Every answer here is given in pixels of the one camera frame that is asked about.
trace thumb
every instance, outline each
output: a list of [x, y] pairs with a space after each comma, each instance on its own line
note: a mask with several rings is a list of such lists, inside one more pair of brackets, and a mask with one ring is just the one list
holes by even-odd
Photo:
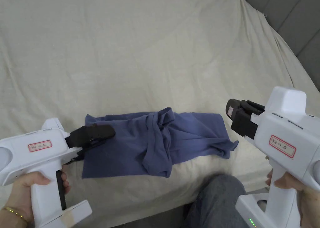
[[30, 187], [33, 184], [48, 185], [51, 181], [42, 175], [41, 172], [30, 172], [20, 177], [19, 182], [25, 187]]
[[280, 179], [275, 181], [275, 186], [282, 189], [296, 189], [297, 191], [302, 191], [306, 186], [295, 178], [293, 175], [286, 172]]

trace white label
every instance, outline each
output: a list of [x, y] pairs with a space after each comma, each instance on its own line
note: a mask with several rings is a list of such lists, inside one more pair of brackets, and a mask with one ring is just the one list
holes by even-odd
[[281, 151], [284, 153], [286, 156], [293, 158], [294, 154], [296, 152], [296, 148], [289, 143], [286, 143], [284, 140], [272, 135], [269, 144], [276, 148], [277, 150]]
[[49, 148], [49, 147], [52, 147], [50, 140], [40, 141], [39, 143], [33, 143], [33, 144], [28, 145], [30, 152], [42, 150], [42, 149]]
[[229, 106], [229, 110], [228, 110], [228, 116], [231, 117], [233, 112], [233, 108], [231, 106]]

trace tape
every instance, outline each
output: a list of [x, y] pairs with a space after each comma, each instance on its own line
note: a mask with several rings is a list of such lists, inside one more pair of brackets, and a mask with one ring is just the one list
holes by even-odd
[[66, 228], [71, 228], [76, 224], [72, 210], [66, 211], [62, 216], [60, 216], [60, 219]]

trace red-bordered label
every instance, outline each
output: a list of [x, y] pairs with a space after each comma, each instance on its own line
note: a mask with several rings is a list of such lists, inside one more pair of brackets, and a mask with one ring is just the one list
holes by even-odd
[[47, 149], [50, 147], [52, 147], [52, 143], [50, 140], [40, 141], [38, 143], [33, 143], [28, 145], [30, 152], [39, 151], [39, 150]]
[[284, 140], [272, 135], [269, 140], [269, 145], [276, 148], [278, 151], [282, 152], [286, 156], [293, 158], [296, 153], [296, 148]]

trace jeans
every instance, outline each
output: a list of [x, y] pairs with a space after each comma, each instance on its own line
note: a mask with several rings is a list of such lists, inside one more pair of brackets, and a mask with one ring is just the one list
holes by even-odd
[[242, 183], [230, 175], [217, 175], [199, 193], [182, 228], [248, 228], [235, 205], [244, 195]]

